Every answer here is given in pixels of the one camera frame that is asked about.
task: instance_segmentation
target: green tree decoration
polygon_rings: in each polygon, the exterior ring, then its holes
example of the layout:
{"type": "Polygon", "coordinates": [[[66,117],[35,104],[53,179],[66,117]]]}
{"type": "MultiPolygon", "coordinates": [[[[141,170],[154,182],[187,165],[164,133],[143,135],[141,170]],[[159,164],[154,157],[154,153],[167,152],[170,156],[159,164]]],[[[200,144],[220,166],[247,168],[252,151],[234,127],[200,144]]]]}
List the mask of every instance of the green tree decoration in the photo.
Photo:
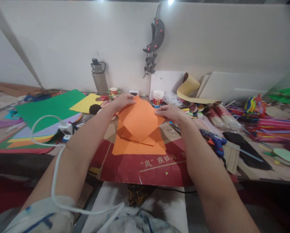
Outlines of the green tree decoration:
{"type": "Polygon", "coordinates": [[[269,98],[290,105],[290,88],[276,91],[278,94],[269,95],[269,98]]]}

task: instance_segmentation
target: hand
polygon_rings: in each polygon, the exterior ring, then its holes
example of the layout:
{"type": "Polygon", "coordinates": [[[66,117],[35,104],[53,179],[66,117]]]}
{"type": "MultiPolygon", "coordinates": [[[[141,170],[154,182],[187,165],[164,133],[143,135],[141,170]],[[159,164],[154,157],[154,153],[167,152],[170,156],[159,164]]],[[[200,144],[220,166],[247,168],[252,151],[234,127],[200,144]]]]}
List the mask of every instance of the hand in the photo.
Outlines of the hand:
{"type": "Polygon", "coordinates": [[[187,113],[174,105],[163,105],[155,112],[158,116],[164,116],[168,121],[178,124],[183,120],[189,119],[187,113]]]}
{"type": "Polygon", "coordinates": [[[111,105],[114,107],[115,112],[118,112],[127,105],[135,104],[133,98],[134,95],[121,94],[111,103],[111,105]]]}

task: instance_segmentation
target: plastic bag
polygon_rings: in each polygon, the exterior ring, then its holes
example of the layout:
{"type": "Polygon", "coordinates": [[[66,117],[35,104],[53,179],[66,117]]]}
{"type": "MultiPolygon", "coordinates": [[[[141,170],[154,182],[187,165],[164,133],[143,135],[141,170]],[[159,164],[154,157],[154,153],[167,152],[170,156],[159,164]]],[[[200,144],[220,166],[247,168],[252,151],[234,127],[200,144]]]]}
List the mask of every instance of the plastic bag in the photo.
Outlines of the plastic bag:
{"type": "Polygon", "coordinates": [[[177,107],[182,106],[182,102],[179,100],[178,96],[176,94],[174,94],[173,92],[167,92],[164,96],[163,96],[163,100],[164,102],[166,102],[167,104],[172,104],[175,105],[177,107]]]}

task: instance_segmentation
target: white cable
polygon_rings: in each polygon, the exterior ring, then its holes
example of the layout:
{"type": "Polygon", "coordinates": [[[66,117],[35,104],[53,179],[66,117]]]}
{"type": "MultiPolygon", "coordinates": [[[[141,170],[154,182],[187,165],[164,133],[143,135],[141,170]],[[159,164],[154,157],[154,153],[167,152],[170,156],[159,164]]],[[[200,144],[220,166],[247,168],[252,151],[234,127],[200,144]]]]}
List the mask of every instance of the white cable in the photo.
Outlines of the white cable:
{"type": "Polygon", "coordinates": [[[83,210],[83,209],[79,209],[79,208],[74,208],[74,207],[62,205],[62,204],[60,204],[60,203],[57,202],[56,197],[55,197],[55,187],[56,187],[57,171],[58,171],[58,166],[59,166],[59,163],[60,163],[60,159],[61,159],[62,153],[63,153],[64,149],[66,148],[66,145],[65,144],[57,144],[57,145],[54,145],[54,144],[44,144],[44,143],[40,143],[40,142],[37,142],[37,141],[34,140],[33,133],[34,133],[35,127],[39,123],[39,121],[41,121],[45,117],[55,117],[55,118],[59,119],[60,122],[64,122],[64,121],[62,121],[59,117],[54,116],[54,115],[43,116],[39,120],[37,120],[35,122],[35,124],[32,126],[31,136],[30,136],[31,140],[34,143],[38,144],[38,145],[48,146],[48,147],[59,147],[59,146],[62,147],[62,149],[60,150],[60,152],[57,155],[57,160],[56,160],[55,167],[54,167],[54,174],[53,174],[52,187],[51,187],[51,199],[52,199],[53,203],[57,207],[59,207],[59,208],[61,208],[63,210],[67,210],[67,211],[75,212],[75,213],[81,213],[81,214],[85,214],[85,215],[102,214],[102,213],[108,212],[110,210],[117,209],[116,211],[114,211],[114,213],[109,217],[109,219],[104,223],[104,225],[99,230],[99,232],[104,231],[113,222],[113,220],[118,216],[118,214],[121,212],[121,210],[124,207],[124,202],[122,202],[122,203],[120,203],[120,204],[118,204],[116,206],[113,206],[111,208],[108,208],[108,209],[105,209],[105,210],[101,210],[101,211],[96,211],[96,212],[87,211],[87,210],[83,210]]]}

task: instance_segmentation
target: person's left hand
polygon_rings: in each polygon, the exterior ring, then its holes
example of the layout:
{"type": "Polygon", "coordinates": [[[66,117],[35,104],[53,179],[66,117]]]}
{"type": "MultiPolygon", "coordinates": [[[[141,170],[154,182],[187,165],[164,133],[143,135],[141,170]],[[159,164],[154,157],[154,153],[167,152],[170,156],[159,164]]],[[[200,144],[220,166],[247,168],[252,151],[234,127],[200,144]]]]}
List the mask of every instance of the person's left hand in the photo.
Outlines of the person's left hand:
{"type": "Polygon", "coordinates": [[[131,94],[121,94],[119,95],[111,104],[113,105],[115,112],[120,111],[123,107],[127,105],[134,104],[134,95],[131,94]]]}

